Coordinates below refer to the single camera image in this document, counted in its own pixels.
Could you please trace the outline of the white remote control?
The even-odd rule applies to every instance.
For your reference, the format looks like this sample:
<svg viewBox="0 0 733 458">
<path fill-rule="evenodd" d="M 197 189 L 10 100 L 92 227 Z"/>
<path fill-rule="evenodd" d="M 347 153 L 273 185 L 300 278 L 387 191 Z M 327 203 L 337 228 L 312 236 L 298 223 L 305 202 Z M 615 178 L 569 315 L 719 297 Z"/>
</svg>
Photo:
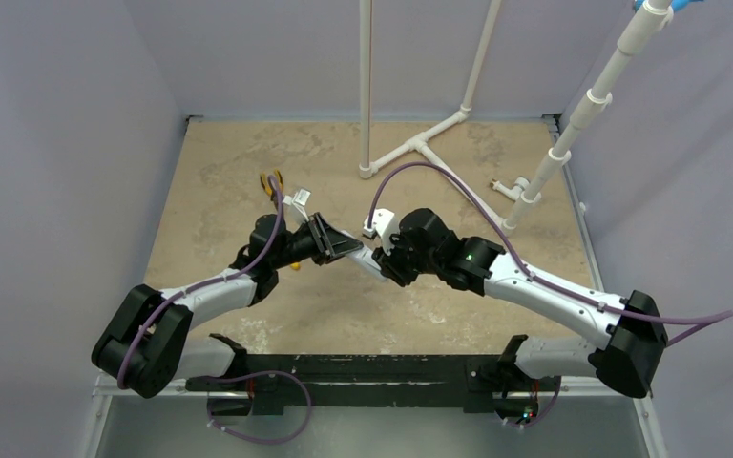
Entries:
<svg viewBox="0 0 733 458">
<path fill-rule="evenodd" d="M 385 277 L 381 272 L 381 267 L 372 258 L 373 250 L 367 246 L 362 246 L 360 249 L 355 250 L 351 253 L 346 254 L 346 258 L 353 261 L 363 271 L 367 272 L 371 277 L 378 281 L 386 281 Z"/>
</svg>

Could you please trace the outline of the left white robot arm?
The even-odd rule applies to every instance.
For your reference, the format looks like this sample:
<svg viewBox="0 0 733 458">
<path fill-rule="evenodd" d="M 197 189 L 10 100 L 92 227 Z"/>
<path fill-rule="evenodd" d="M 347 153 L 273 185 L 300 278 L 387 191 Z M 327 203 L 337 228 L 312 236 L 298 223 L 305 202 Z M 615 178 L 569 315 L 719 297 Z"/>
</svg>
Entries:
<svg viewBox="0 0 733 458">
<path fill-rule="evenodd" d="M 169 290 L 147 284 L 133 287 L 97 339 L 91 362 L 113 376 L 119 388 L 145 399 L 178 378 L 209 376 L 221 389 L 236 389 L 245 381 L 244 361 L 222 354 L 209 368 L 199 365 L 185 348 L 190 331 L 261 302 L 277 286 L 280 269 L 294 262 L 326 265 L 363 247 L 318 213 L 294 231 L 279 215 L 261 216 L 247 244 L 217 275 Z"/>
</svg>

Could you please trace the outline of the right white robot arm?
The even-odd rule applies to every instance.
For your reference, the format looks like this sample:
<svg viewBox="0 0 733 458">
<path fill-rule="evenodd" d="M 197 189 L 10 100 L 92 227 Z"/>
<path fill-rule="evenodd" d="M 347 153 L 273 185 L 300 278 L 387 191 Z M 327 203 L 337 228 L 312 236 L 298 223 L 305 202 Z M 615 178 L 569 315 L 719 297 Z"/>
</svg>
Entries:
<svg viewBox="0 0 733 458">
<path fill-rule="evenodd" d="M 450 288 L 511 302 L 575 332 L 573 338 L 523 337 L 497 366 L 500 381 L 520 388 L 531 379 L 595 377 L 615 392 L 641 399 L 651 392 L 669 344 L 655 300 L 588 289 L 536 267 L 481 237 L 460 238 L 435 213 L 419 208 L 402 218 L 378 209 L 365 231 L 381 241 L 372 257 L 382 276 L 402 287 L 433 275 Z"/>
</svg>

